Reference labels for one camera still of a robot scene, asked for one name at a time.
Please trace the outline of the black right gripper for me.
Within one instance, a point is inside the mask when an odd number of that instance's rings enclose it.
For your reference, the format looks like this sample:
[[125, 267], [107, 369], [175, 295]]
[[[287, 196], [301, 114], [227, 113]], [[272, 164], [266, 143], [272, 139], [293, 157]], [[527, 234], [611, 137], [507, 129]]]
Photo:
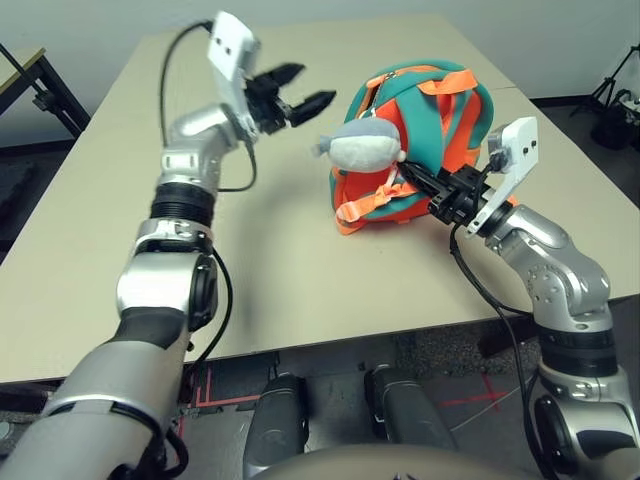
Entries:
[[419, 192], [433, 196], [428, 212], [446, 225], [468, 225], [476, 217], [491, 172], [490, 167], [462, 167], [456, 172], [441, 169], [435, 176], [419, 163], [402, 163], [403, 178]]

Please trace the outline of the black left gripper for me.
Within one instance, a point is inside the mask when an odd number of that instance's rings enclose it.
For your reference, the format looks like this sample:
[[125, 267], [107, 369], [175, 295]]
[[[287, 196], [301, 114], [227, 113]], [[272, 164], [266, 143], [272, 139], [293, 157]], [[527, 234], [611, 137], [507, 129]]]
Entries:
[[279, 96], [280, 88], [291, 83], [305, 66], [283, 63], [245, 81], [244, 94], [251, 117], [261, 133], [272, 135], [317, 117], [336, 96], [335, 90], [318, 91], [291, 107]]

